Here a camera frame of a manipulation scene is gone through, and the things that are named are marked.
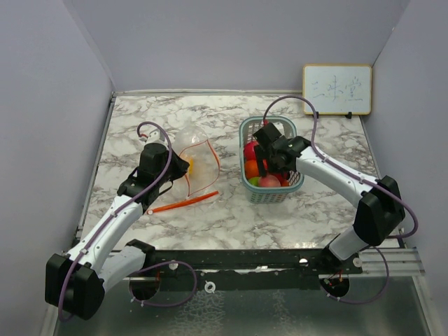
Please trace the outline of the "red apple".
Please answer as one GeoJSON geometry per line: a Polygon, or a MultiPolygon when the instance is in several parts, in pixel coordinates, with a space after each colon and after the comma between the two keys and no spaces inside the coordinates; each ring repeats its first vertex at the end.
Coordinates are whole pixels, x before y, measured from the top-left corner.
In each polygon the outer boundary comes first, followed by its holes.
{"type": "Polygon", "coordinates": [[[246,161],[248,160],[256,160],[256,152],[255,152],[255,147],[258,145],[257,141],[250,141],[249,143],[247,143],[244,147],[243,150],[243,154],[244,154],[244,159],[246,161]]]}

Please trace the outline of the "pink peach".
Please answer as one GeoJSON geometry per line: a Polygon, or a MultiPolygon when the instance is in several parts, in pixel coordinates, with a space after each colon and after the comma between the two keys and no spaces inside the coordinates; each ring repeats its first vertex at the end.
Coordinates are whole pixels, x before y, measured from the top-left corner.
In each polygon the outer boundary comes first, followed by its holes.
{"type": "Polygon", "coordinates": [[[266,175],[263,177],[260,177],[258,179],[258,187],[261,188],[279,188],[281,187],[280,180],[273,175],[266,175]]]}

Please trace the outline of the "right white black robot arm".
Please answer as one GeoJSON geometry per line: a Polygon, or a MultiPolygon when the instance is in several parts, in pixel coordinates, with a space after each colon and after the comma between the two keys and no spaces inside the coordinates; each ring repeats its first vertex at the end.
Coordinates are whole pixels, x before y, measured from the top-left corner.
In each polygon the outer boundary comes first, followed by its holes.
{"type": "Polygon", "coordinates": [[[364,175],[319,153],[302,136],[286,138],[268,122],[253,134],[256,155],[275,173],[298,172],[321,182],[356,207],[353,225],[321,252],[323,269],[336,274],[359,251],[380,245],[405,218],[397,182],[364,175]]]}

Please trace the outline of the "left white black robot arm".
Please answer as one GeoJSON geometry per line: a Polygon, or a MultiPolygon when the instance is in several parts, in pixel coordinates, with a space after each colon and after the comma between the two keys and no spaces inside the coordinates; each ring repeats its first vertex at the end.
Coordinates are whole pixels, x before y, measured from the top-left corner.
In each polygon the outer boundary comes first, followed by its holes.
{"type": "Polygon", "coordinates": [[[110,252],[130,226],[163,193],[161,187],[182,178],[189,164],[161,143],[148,143],[139,165],[120,184],[111,206],[94,228],[66,255],[53,254],[45,266],[45,301],[81,319],[92,318],[106,292],[128,274],[147,276],[155,266],[140,243],[110,252]]]}

